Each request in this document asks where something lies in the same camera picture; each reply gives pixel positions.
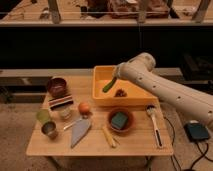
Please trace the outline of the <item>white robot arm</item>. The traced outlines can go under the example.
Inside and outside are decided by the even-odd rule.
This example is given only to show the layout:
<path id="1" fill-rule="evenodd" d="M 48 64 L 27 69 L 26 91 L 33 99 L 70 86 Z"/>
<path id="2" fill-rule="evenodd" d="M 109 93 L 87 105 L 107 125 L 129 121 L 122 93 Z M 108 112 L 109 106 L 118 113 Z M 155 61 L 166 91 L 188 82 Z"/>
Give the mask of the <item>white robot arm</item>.
<path id="1" fill-rule="evenodd" d="M 127 62 L 118 64 L 113 76 L 149 91 L 213 131 L 213 95 L 154 74 L 152 70 L 155 65 L 156 61 L 151 54 L 140 53 Z"/>

